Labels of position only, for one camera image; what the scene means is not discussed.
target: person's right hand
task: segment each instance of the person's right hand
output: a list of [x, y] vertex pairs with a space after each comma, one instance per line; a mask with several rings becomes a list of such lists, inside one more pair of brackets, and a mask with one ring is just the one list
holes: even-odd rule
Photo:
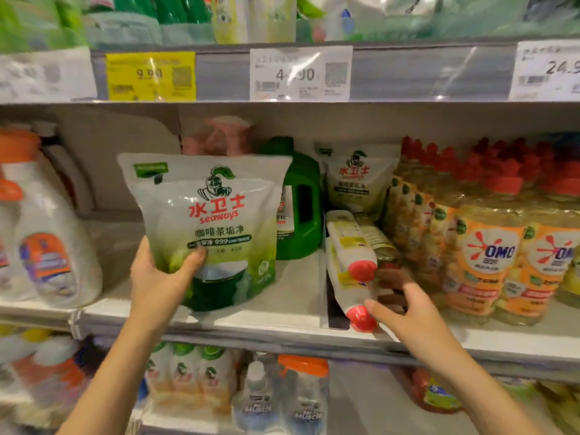
[[446, 377], [457, 362], [471, 358], [453, 336], [429, 295], [406, 271], [381, 269], [375, 272], [375, 278], [379, 280], [381, 287], [404, 291], [408, 305], [407, 314], [397, 314], [371, 299], [365, 302], [366, 309], [376, 320], [389, 327], [417, 359], [435, 373]]

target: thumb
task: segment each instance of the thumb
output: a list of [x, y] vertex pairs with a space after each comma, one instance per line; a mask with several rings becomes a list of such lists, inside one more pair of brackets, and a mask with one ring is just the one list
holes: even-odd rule
[[401, 329], [404, 316], [395, 313], [393, 310], [379, 304], [376, 300], [367, 299], [364, 306], [368, 312], [379, 322], [389, 327], [395, 334], [398, 335], [398, 330]]
[[206, 255], [207, 249], [205, 247], [195, 249], [187, 258], [185, 258], [181, 268], [174, 273], [175, 278], [184, 282], [185, 285], [189, 285], [195, 272], [204, 265]]

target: price tag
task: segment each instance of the price tag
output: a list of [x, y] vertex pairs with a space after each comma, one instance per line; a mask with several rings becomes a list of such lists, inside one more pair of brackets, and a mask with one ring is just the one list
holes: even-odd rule
[[0, 56], [2, 104], [56, 104], [96, 97], [88, 47]]
[[348, 102], [353, 47], [250, 50], [250, 101]]
[[194, 102], [195, 53], [108, 54], [107, 85], [111, 101]]
[[517, 45], [510, 101], [580, 101], [580, 40], [522, 41]]

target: person's left hand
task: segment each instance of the person's left hand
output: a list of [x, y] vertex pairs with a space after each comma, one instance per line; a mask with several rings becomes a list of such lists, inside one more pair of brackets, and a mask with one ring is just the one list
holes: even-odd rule
[[183, 301], [193, 275], [204, 265], [206, 254], [205, 248], [197, 248], [177, 272], [164, 273], [156, 269], [149, 240], [143, 237], [131, 265], [133, 288], [129, 319], [142, 327], [151, 327], [151, 331], [161, 337]]

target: white bottle with red cap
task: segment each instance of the white bottle with red cap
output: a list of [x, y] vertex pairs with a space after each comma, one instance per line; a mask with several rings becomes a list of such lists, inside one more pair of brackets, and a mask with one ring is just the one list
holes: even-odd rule
[[377, 268], [376, 254], [351, 212], [328, 211], [326, 224], [340, 266], [356, 281], [372, 281]]
[[334, 288], [334, 297], [356, 331], [373, 332], [376, 321], [364, 306], [366, 299], [372, 297], [366, 282], [352, 279], [349, 272], [342, 271], [337, 251], [330, 238], [326, 239], [327, 269]]

